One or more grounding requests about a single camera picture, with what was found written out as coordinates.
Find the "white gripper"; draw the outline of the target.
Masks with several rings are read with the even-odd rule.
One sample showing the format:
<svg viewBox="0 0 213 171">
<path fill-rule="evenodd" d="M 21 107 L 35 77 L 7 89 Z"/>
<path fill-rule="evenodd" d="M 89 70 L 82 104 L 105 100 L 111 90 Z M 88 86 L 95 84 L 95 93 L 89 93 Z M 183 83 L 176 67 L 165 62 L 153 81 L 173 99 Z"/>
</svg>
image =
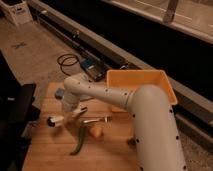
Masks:
<svg viewBox="0 0 213 171">
<path fill-rule="evenodd" d="M 62 109 L 64 112 L 72 112 L 72 116 L 74 118 L 81 116 L 85 112 L 88 111 L 87 107 L 78 108 L 80 97 L 78 95 L 69 93 L 67 91 L 64 92 L 62 102 Z M 47 119 L 47 125 L 50 127 L 59 127 L 63 124 L 64 117 L 63 116 L 50 116 Z"/>
</svg>

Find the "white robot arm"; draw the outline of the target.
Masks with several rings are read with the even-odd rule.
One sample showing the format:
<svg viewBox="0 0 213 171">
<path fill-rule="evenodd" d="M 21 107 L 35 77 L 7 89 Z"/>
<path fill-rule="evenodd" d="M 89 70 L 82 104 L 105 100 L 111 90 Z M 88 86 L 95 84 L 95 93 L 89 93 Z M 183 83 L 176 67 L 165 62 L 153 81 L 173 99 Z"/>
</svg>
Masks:
<svg viewBox="0 0 213 171">
<path fill-rule="evenodd" d="M 47 124 L 56 127 L 65 120 L 75 123 L 86 112 L 76 112 L 83 95 L 122 108 L 133 117 L 134 135 L 140 167 L 143 171 L 183 171 L 186 162 L 172 106 L 166 92 L 157 85 L 145 84 L 130 91 L 109 88 L 75 75 L 64 80 L 62 109 L 59 117 L 49 117 Z"/>
</svg>

